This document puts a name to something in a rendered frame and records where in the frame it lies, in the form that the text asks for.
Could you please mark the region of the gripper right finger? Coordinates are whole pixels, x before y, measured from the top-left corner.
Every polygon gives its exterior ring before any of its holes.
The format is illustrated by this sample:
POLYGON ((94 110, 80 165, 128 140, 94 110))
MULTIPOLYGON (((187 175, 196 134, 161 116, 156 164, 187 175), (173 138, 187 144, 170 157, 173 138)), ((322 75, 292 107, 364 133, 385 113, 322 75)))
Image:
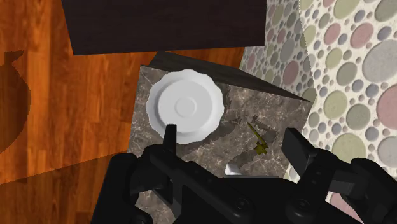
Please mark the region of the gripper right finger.
POLYGON ((354 218, 326 203, 338 193, 364 224, 397 224, 397 180, 367 158, 347 163, 316 148, 295 128, 287 128, 282 152, 300 180, 286 203, 293 224, 354 224, 354 218))

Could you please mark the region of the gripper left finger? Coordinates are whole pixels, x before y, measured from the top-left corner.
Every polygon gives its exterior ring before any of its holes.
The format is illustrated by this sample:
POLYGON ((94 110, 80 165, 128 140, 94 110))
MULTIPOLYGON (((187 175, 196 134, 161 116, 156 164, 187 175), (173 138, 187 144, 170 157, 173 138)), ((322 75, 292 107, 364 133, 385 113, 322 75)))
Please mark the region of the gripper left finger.
POLYGON ((111 157, 91 224, 154 224, 136 202, 154 191, 170 207, 173 224, 251 224, 252 202, 195 162, 176 155, 176 126, 168 125, 163 142, 147 146, 140 157, 111 157))

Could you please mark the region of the small white object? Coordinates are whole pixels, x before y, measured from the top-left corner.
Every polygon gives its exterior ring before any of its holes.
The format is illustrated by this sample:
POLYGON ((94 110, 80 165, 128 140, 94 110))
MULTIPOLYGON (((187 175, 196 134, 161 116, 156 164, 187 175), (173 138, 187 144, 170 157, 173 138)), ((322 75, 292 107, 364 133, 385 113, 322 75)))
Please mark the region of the small white object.
POLYGON ((236 176, 241 175, 240 169, 235 164, 226 164, 225 167, 225 175, 227 176, 236 176))

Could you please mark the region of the white scalloped plate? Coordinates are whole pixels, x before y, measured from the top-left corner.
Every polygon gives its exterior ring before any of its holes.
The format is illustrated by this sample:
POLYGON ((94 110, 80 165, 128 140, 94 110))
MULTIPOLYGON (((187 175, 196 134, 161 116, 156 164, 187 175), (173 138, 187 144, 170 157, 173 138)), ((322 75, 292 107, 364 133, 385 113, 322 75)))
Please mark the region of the white scalloped plate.
POLYGON ((199 142, 214 132, 225 112, 223 93, 212 78, 192 69, 169 72, 153 84, 146 101, 151 128, 161 137, 176 126, 176 142, 199 142))

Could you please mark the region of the olive yellow small utensil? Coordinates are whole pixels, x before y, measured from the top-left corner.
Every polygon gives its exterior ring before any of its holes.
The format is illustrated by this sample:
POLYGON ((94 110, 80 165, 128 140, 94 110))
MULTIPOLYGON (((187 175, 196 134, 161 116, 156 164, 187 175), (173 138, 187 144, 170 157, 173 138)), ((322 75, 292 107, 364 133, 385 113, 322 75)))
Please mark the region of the olive yellow small utensil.
POLYGON ((259 133, 256 131, 256 129, 248 122, 247 123, 248 127, 251 129, 253 134, 258 138, 258 141, 256 142, 256 146, 254 147, 255 152, 258 155, 267 154, 267 148, 268 144, 265 142, 265 140, 259 135, 259 133))

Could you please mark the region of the marble top table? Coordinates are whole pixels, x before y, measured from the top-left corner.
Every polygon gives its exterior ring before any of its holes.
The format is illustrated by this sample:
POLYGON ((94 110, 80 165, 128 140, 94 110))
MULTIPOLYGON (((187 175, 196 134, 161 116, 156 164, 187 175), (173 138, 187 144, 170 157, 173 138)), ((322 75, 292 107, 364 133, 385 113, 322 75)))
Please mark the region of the marble top table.
POLYGON ((178 145, 176 153, 193 160, 218 177, 225 175, 226 164, 235 164, 247 176, 283 177, 288 161, 281 151, 287 127, 302 130, 311 102, 240 69, 182 55, 158 52, 147 66, 141 66, 128 151, 140 156, 147 145, 162 138, 149 124, 146 101, 150 88, 171 71, 193 69, 209 75, 223 93, 225 112, 219 127, 203 141, 178 145), (250 123, 268 144, 267 154, 258 155, 258 138, 250 123))

